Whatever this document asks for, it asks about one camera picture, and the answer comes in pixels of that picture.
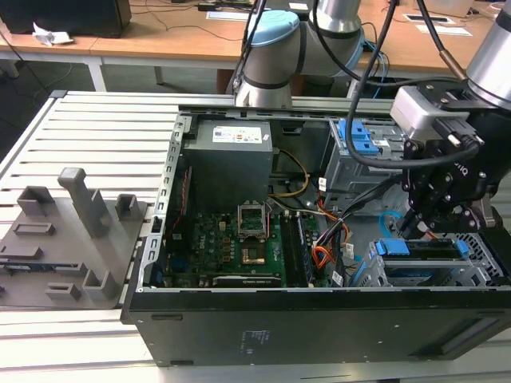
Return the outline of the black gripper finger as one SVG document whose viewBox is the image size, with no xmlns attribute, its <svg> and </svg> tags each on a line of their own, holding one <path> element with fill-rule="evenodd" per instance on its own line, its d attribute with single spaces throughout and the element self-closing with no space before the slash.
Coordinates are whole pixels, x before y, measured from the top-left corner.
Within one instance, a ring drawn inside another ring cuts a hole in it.
<svg viewBox="0 0 511 383">
<path fill-rule="evenodd" d="M 404 175 L 402 177 L 402 190 L 407 194 L 408 209 L 402 222 L 400 232 L 404 239 L 418 239 L 422 237 L 418 225 L 425 214 L 425 175 Z"/>
<path fill-rule="evenodd" d="M 450 189 L 453 179 L 419 179 L 417 181 L 418 237 L 427 231 L 448 233 L 452 229 Z"/>
</svg>

